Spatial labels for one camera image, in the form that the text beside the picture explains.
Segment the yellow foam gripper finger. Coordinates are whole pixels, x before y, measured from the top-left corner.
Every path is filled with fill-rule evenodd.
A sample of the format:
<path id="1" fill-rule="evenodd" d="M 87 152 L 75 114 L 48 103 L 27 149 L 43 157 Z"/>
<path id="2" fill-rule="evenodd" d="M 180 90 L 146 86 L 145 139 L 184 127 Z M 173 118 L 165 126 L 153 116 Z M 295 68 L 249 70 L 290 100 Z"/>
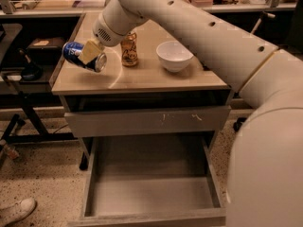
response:
<path id="1" fill-rule="evenodd" d="M 87 64 L 92 61 L 96 56 L 101 54 L 104 50 L 104 46 L 97 39 L 90 39 L 84 45 L 79 55 L 79 60 L 83 64 Z"/>

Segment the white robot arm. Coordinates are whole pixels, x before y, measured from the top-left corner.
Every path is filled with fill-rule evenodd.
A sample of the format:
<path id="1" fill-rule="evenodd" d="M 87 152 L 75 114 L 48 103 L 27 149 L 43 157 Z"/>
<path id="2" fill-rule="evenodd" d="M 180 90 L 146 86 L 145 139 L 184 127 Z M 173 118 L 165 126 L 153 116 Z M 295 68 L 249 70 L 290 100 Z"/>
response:
<path id="1" fill-rule="evenodd" d="M 147 20 L 255 108 L 231 150 L 226 227 L 303 227 L 303 62 L 182 0 L 110 0 L 92 30 L 115 46 Z"/>

